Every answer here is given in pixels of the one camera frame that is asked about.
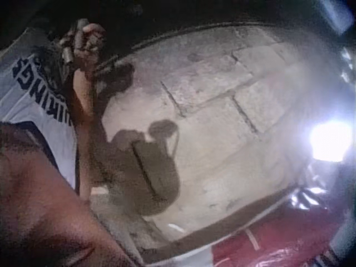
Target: fingers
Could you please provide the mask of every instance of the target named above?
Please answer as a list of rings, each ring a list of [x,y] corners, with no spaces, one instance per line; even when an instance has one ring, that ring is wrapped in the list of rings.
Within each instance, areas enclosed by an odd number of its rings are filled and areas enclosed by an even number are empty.
[[[84,31],[84,33],[97,32],[102,35],[105,33],[105,29],[96,23],[90,23],[87,26],[83,27],[83,31]]]

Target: stone floor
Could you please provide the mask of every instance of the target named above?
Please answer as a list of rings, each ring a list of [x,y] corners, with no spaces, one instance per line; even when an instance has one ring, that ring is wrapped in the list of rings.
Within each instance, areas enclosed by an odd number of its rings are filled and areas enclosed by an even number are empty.
[[[120,74],[98,83],[94,155],[104,180],[93,208],[124,221],[142,253],[184,246],[204,229],[196,246],[221,237],[233,229],[219,222],[232,215],[236,229],[270,202],[242,209],[298,184],[310,127],[334,101],[332,56],[310,32],[240,26],[115,62]]]

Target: bright light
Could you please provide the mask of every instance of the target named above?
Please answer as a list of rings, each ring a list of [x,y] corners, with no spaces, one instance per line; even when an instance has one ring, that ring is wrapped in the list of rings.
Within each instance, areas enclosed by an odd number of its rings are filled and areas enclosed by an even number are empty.
[[[341,162],[352,143],[352,129],[345,123],[330,121],[312,130],[310,143],[316,160]]]

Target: white jersey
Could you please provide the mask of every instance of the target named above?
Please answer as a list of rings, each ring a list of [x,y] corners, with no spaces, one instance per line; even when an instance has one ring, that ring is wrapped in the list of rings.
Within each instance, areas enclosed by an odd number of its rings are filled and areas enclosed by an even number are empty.
[[[63,81],[60,56],[38,29],[27,29],[0,57],[0,121],[35,137],[75,189],[77,142]]]

